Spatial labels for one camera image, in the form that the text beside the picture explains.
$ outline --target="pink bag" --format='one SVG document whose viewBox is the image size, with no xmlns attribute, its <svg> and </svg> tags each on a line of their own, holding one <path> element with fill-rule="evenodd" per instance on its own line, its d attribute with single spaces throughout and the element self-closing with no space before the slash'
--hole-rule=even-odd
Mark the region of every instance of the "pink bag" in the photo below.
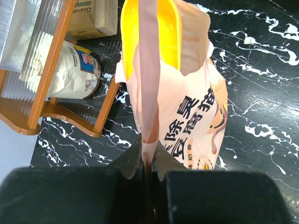
<svg viewBox="0 0 299 224">
<path fill-rule="evenodd" d="M 174 3 L 182 20 L 181 71 L 160 60 L 157 0 L 139 0 L 134 72 L 127 81 L 121 60 L 115 80 L 127 84 L 146 164 L 159 139 L 187 168 L 214 169 L 228 119 L 226 83 L 209 59 L 208 14 L 182 0 Z"/>
</svg>

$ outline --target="packaging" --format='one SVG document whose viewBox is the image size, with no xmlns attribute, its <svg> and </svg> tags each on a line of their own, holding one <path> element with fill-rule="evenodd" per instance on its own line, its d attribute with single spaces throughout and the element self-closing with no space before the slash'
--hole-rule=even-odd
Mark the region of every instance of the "packaging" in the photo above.
<svg viewBox="0 0 299 224">
<path fill-rule="evenodd" d="M 0 0 L 0 68 L 21 72 L 42 0 Z"/>
<path fill-rule="evenodd" d="M 137 45 L 132 61 L 134 71 L 129 80 L 126 80 L 121 60 L 117 65 L 115 81 L 127 84 L 142 139 L 144 130 L 151 123 L 151 129 L 147 132 L 152 135 L 158 131 L 155 136 L 159 136 L 165 150 L 185 167 L 214 169 L 228 119 L 226 83 L 210 60 L 214 47 L 207 35 L 210 24 L 208 14 L 182 0 L 174 0 L 174 3 L 182 20 L 180 71 L 161 59 L 160 63 L 153 64 L 160 58 L 159 51 L 155 52 L 159 39 L 149 44 L 153 37 L 140 34 L 140 40 L 143 38 L 140 43 L 150 47 L 142 51 L 141 45 Z M 150 16 L 154 18 L 157 10 L 146 10 L 148 15 L 139 14 L 139 22 L 143 21 L 139 32 L 151 30 L 155 34 L 157 22 L 150 20 Z M 150 100 L 157 101 L 156 112 L 151 114 L 149 112 L 155 109 L 149 105 Z M 147 150 L 144 146 L 142 142 L 142 152 Z"/>
<path fill-rule="evenodd" d="M 27 88 L 37 91 L 53 36 L 43 33 L 43 40 L 31 58 L 31 70 L 21 73 Z M 100 83 L 100 64 L 91 51 L 64 41 L 53 73 L 47 97 L 81 99 L 91 96 Z"/>
<path fill-rule="evenodd" d="M 117 0 L 78 0 L 65 40 L 85 40 L 117 33 Z"/>
</svg>

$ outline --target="cartoon illustration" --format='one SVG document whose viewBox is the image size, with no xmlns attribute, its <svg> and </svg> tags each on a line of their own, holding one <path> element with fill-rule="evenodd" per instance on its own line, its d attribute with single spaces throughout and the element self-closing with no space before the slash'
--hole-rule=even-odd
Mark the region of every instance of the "cartoon illustration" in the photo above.
<svg viewBox="0 0 299 224">
<path fill-rule="evenodd" d="M 75 49 L 80 58 L 81 70 L 92 73 L 97 78 L 100 78 L 100 64 L 97 59 L 91 56 L 91 51 L 77 45 L 75 45 Z"/>
<path fill-rule="evenodd" d="M 213 169 L 213 164 L 206 155 L 200 155 L 197 162 L 197 169 L 203 169 L 203 170 Z"/>
<path fill-rule="evenodd" d="M 87 91 L 88 89 L 92 89 L 92 91 L 97 87 L 97 80 L 86 80 L 85 82 L 85 91 Z"/>
<path fill-rule="evenodd" d="M 213 87 L 214 94 L 218 99 L 216 113 L 212 120 L 212 123 L 207 131 L 207 134 L 213 134 L 211 138 L 212 153 L 217 153 L 217 147 L 215 145 L 215 137 L 219 132 L 225 129 L 226 122 L 228 120 L 228 102 L 227 102 L 227 90 L 225 79 L 219 81 L 218 84 Z"/>
<path fill-rule="evenodd" d="M 91 65 L 91 71 L 95 74 L 97 78 L 100 78 L 101 71 L 97 68 L 98 63 L 95 61 L 93 57 L 89 54 L 82 52 L 81 53 L 82 61 L 88 66 Z"/>
</svg>

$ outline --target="cartoon character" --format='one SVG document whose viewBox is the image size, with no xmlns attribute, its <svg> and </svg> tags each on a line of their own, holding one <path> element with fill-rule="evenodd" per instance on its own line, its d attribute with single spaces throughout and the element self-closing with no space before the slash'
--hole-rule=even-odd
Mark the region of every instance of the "cartoon character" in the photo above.
<svg viewBox="0 0 299 224">
<path fill-rule="evenodd" d="M 97 80 L 93 80 L 93 79 L 90 79 L 90 80 L 86 80 L 85 82 L 85 91 L 87 91 L 88 89 L 92 89 L 92 91 L 97 87 Z"/>
<path fill-rule="evenodd" d="M 213 169 L 213 164 L 206 155 L 200 155 L 197 162 L 197 169 L 203 169 L 203 170 Z"/>
<path fill-rule="evenodd" d="M 101 71 L 97 68 L 98 63 L 95 61 L 95 59 L 92 56 L 90 56 L 89 54 L 85 53 L 85 52 L 81 53 L 81 57 L 82 57 L 82 61 L 86 65 L 91 65 L 92 66 L 92 70 L 93 70 L 93 73 L 95 74 L 95 76 L 97 78 L 100 78 Z"/>
<path fill-rule="evenodd" d="M 211 138 L 212 153 L 217 153 L 217 147 L 215 144 L 215 137 L 221 132 L 226 125 L 228 119 L 228 102 L 227 102 L 227 90 L 225 80 L 220 81 L 214 88 L 214 94 L 218 99 L 216 113 L 212 120 L 212 123 L 207 131 L 207 134 L 213 134 Z"/>
</svg>

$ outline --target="white wall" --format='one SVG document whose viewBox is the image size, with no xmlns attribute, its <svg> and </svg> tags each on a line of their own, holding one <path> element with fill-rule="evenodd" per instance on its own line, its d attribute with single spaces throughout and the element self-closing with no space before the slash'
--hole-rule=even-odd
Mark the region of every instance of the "white wall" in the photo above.
<svg viewBox="0 0 299 224">
<path fill-rule="evenodd" d="M 7 174 L 18 167 L 28 167 L 37 135 L 18 134 L 0 120 L 0 183 Z"/>
</svg>

